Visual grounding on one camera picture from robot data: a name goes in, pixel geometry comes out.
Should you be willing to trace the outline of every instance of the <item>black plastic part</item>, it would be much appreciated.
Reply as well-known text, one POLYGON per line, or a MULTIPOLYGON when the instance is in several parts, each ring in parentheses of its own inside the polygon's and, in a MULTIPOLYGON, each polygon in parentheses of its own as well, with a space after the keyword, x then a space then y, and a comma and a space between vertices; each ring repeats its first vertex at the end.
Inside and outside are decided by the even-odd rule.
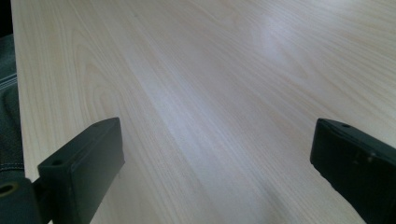
POLYGON ((0 223, 88 224, 124 164, 120 120, 97 122, 40 165, 40 177, 0 180, 0 223))
POLYGON ((395 148, 345 123, 318 119, 310 160, 367 223, 396 223, 395 148))
POLYGON ((16 177, 0 183, 0 223, 43 223, 29 179, 16 177))
POLYGON ((93 124, 39 164, 41 183, 55 196, 54 223, 90 223, 123 164, 118 118, 93 124))

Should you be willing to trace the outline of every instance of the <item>gray fabric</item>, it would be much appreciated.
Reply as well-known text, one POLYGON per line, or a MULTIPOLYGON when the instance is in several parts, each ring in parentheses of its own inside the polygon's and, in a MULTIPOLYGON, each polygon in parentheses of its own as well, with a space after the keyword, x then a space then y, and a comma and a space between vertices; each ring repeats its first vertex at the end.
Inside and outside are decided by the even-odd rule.
POLYGON ((0 39, 0 179, 24 176, 13 35, 0 39))
POLYGON ((14 35, 6 35, 0 38, 0 83, 5 78, 16 75, 14 35))

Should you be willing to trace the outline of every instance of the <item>light wood grain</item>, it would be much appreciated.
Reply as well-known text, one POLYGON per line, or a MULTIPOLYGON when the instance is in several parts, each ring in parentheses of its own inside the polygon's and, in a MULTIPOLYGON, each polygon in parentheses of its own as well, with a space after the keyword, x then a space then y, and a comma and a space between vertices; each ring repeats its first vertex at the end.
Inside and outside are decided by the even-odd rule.
POLYGON ((126 163, 92 223, 362 223, 309 153, 319 117, 396 146, 395 2, 12 8, 27 176, 120 117, 126 163))

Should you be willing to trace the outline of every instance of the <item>screw hole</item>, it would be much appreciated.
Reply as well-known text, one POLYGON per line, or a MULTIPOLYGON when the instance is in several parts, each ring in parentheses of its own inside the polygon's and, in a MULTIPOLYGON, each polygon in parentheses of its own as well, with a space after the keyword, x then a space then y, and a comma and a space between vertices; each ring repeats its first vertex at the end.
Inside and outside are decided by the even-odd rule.
POLYGON ((7 196, 17 189, 18 183, 5 184, 0 187, 0 197, 7 196))
POLYGON ((63 162, 61 160, 54 161, 52 165, 61 165, 63 162))

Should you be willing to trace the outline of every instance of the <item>table surface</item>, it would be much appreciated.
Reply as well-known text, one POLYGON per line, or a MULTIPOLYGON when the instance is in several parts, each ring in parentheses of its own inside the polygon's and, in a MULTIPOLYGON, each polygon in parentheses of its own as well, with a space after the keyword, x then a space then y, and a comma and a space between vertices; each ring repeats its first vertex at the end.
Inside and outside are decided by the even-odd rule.
POLYGON ((317 118, 396 146, 394 1, 12 10, 29 178, 89 125, 120 117, 126 163, 92 223, 363 222, 309 154, 317 118))

